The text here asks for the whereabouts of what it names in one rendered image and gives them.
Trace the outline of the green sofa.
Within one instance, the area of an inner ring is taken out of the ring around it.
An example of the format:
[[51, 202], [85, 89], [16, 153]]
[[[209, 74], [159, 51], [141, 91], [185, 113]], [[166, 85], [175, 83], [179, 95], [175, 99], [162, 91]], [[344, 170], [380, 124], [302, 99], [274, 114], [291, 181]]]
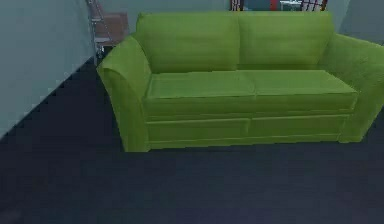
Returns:
[[330, 13], [142, 13], [97, 69], [123, 147], [361, 141], [384, 108], [384, 46]]

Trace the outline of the framed wall picture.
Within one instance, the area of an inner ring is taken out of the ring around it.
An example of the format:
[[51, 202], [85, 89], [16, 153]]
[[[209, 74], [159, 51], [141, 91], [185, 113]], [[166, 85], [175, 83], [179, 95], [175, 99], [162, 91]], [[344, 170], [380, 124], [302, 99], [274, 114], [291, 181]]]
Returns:
[[328, 0], [225, 0], [229, 11], [324, 11]]

